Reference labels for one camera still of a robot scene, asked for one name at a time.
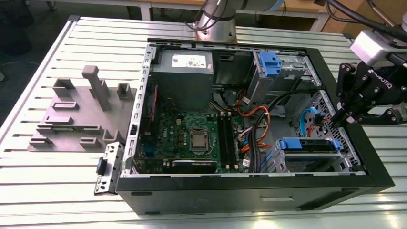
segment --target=slotted table surface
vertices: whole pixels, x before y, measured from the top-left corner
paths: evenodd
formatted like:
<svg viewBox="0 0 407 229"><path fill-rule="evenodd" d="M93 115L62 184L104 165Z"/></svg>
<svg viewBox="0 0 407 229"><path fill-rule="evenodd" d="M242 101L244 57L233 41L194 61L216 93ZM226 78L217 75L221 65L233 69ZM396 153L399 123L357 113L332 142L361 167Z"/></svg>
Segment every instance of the slotted table surface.
<svg viewBox="0 0 407 229"><path fill-rule="evenodd" d="M193 39L181 23L85 18L66 22L0 129L0 225L44 228L407 228L407 128L365 126L396 186L321 211L137 216L120 196L93 196L101 153L28 152L57 78L88 86L84 65L97 65L108 86L137 87L146 38ZM237 28L240 43L317 48L337 75L357 62L341 34ZM385 107L376 108L383 112Z"/></svg>

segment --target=blue tab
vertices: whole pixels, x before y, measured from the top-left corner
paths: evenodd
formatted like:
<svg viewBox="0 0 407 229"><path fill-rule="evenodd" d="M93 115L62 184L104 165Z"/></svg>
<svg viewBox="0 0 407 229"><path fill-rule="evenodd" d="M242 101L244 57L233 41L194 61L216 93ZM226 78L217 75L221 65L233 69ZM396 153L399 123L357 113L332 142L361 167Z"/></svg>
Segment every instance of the blue tab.
<svg viewBox="0 0 407 229"><path fill-rule="evenodd" d="M266 164L266 162L268 162L270 156L272 156L272 151L269 151L269 153L268 153L268 155L266 155L264 161L261 162L261 164L260 164L260 169L262 169L262 167L265 166L265 164Z"/></svg>
<svg viewBox="0 0 407 229"><path fill-rule="evenodd" d="M281 70L281 61L274 52L260 52L260 64L265 77L276 77Z"/></svg>
<svg viewBox="0 0 407 229"><path fill-rule="evenodd" d="M286 149L286 144L284 140L280 140L280 148Z"/></svg>
<svg viewBox="0 0 407 229"><path fill-rule="evenodd" d="M300 144L298 139L284 139L288 149L301 149L303 146Z"/></svg>
<svg viewBox="0 0 407 229"><path fill-rule="evenodd" d="M340 150L340 141L337 139L332 140L332 144L333 144L336 151Z"/></svg>

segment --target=blue plastic latch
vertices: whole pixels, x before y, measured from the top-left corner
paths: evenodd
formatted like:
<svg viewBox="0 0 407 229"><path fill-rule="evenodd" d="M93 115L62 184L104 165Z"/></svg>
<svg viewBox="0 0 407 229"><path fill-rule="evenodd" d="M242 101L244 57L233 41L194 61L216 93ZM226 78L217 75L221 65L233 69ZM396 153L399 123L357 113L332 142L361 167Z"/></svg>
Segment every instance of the blue plastic latch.
<svg viewBox="0 0 407 229"><path fill-rule="evenodd" d="M286 144L284 140L280 140L280 148L286 149Z"/></svg>
<svg viewBox="0 0 407 229"><path fill-rule="evenodd" d="M339 142L337 139L332 140L332 144L333 144L333 147L335 147L336 151L340 150L340 142Z"/></svg>
<svg viewBox="0 0 407 229"><path fill-rule="evenodd" d="M281 61L274 52L260 52L260 64L265 77L276 77L281 70Z"/></svg>
<svg viewBox="0 0 407 229"><path fill-rule="evenodd" d="M303 148L298 139L280 140L280 146L281 146L281 149L301 149Z"/></svg>
<svg viewBox="0 0 407 229"><path fill-rule="evenodd" d="M285 143L288 145L288 149L301 149L303 148L298 139L285 139Z"/></svg>

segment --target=table leg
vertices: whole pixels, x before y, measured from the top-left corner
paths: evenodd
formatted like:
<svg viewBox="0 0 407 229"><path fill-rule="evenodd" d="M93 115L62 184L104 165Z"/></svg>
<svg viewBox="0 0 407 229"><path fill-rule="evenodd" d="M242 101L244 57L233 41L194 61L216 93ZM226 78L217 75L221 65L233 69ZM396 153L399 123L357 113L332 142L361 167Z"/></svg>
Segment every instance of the table leg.
<svg viewBox="0 0 407 229"><path fill-rule="evenodd" d="M328 19L329 19L329 15L321 13L317 19L315 20L309 31L320 32L325 26L325 22L328 21Z"/></svg>
<svg viewBox="0 0 407 229"><path fill-rule="evenodd" d="M48 5L50 12L56 11L56 6L54 6L56 2L54 1L46 1L46 5Z"/></svg>
<svg viewBox="0 0 407 229"><path fill-rule="evenodd" d="M150 3L140 2L138 5L140 5L142 21L150 21Z"/></svg>

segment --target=motherboard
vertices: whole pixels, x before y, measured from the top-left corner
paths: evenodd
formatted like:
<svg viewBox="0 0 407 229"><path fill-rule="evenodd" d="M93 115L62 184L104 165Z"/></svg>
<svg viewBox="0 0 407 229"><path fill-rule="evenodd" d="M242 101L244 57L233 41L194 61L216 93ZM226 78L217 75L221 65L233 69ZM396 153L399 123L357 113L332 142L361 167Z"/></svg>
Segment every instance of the motherboard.
<svg viewBox="0 0 407 229"><path fill-rule="evenodd" d="M241 117L229 114L162 113L157 143L144 144L144 171L166 173L168 167L213 169L216 173L244 172L237 134Z"/></svg>

